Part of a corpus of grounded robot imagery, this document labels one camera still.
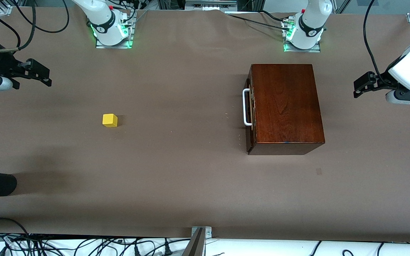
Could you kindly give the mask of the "yellow cube block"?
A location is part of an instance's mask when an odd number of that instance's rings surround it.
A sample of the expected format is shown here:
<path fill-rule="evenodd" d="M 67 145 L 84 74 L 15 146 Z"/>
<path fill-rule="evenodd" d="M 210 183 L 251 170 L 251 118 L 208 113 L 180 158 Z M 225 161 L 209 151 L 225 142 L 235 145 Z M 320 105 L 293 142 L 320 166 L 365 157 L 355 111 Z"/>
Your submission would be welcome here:
<path fill-rule="evenodd" d="M 118 116 L 113 113 L 104 114 L 101 120 L 102 125 L 108 128 L 114 128 L 118 126 Z"/>

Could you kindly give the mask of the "wooden drawer with white handle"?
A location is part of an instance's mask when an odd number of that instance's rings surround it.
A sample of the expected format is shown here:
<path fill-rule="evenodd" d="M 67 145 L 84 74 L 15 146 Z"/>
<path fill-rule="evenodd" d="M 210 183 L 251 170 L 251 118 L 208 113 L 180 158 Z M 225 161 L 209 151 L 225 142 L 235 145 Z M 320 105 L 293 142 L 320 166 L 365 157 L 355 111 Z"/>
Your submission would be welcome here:
<path fill-rule="evenodd" d="M 256 127 L 254 118 L 254 97 L 252 87 L 252 71 L 249 71 L 242 91 L 243 123 L 246 127 L 246 151 L 249 154 L 255 144 Z"/>

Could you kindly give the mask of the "dark wooden drawer cabinet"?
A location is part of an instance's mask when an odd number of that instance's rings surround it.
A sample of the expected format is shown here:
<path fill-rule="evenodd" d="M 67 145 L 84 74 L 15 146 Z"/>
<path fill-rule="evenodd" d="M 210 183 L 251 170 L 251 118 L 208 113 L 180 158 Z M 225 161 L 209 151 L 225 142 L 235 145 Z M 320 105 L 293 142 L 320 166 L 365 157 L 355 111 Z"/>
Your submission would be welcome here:
<path fill-rule="evenodd" d="M 325 144 L 311 64 L 252 64 L 255 144 L 249 155 L 305 155 Z"/>

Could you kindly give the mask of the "grey metal rack unit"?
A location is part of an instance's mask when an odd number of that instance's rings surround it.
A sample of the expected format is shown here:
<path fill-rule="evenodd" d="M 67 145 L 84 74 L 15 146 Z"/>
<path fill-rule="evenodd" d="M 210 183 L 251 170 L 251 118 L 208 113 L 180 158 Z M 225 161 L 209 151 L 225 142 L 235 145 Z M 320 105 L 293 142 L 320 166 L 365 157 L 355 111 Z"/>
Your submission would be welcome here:
<path fill-rule="evenodd" d="M 184 10 L 237 11 L 237 0 L 184 0 Z"/>

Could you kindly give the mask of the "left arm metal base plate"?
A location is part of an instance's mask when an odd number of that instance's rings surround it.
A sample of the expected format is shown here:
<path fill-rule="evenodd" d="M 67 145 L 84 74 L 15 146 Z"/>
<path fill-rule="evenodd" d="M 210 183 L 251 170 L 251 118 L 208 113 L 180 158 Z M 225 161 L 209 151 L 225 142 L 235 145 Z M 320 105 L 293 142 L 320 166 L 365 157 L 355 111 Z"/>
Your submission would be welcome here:
<path fill-rule="evenodd" d="M 301 31 L 296 27 L 296 21 L 294 16 L 288 16 L 288 18 L 283 18 L 280 22 L 282 28 L 287 28 L 288 30 L 283 31 L 283 47 L 285 52 L 320 52 L 320 39 L 321 34 L 315 39 L 315 44 L 309 49 L 302 49 L 294 45 L 291 39 L 299 39 L 299 36 L 295 36 L 296 32 Z"/>

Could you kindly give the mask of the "small metal corner bracket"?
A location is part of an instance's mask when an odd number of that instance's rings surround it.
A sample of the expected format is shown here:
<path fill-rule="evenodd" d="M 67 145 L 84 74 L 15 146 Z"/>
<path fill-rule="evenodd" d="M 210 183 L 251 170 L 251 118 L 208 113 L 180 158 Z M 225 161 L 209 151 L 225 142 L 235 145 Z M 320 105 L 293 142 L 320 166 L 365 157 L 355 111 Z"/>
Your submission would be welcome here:
<path fill-rule="evenodd" d="M 200 228 L 204 229 L 205 239 L 210 239 L 212 237 L 212 228 L 209 226 L 193 226 L 191 228 L 191 237 L 193 237 L 195 232 Z"/>

